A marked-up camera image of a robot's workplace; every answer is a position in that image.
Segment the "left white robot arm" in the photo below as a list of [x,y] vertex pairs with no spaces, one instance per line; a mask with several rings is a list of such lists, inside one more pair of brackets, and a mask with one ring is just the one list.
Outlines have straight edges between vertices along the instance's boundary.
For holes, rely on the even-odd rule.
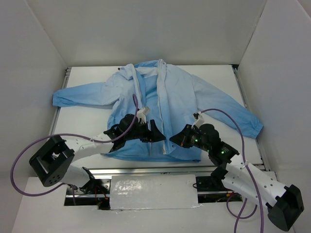
[[138,139],[142,143],[163,141],[166,137],[155,121],[146,122],[127,114],[118,124],[91,139],[65,140],[52,136],[29,160],[44,187],[63,182],[78,187],[83,193],[95,189],[95,178],[85,166],[73,162],[95,154],[120,151],[127,141]]

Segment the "light blue zip jacket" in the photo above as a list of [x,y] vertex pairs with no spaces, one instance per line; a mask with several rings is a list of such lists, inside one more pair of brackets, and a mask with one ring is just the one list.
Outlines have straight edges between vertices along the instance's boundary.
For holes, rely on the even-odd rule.
[[[138,99],[134,105],[132,96]],[[109,157],[128,161],[200,162],[201,150],[182,148],[170,141],[187,124],[193,124],[193,114],[207,114],[241,130],[245,137],[256,138],[262,130],[260,120],[231,96],[205,80],[163,60],[148,61],[121,67],[107,81],[89,83],[56,91],[52,103],[57,107],[112,106],[107,125],[118,124],[126,114],[148,107],[148,120],[154,120],[166,137],[164,141],[143,143],[130,140]]]

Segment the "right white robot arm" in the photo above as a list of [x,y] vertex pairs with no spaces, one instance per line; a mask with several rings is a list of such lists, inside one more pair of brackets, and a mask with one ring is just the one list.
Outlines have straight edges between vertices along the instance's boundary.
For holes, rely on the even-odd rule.
[[217,190],[233,190],[268,211],[269,220],[280,230],[289,231],[304,211],[300,189],[286,186],[243,160],[239,152],[220,139],[211,124],[186,125],[170,141],[183,147],[197,147],[208,153],[216,169],[211,184]]

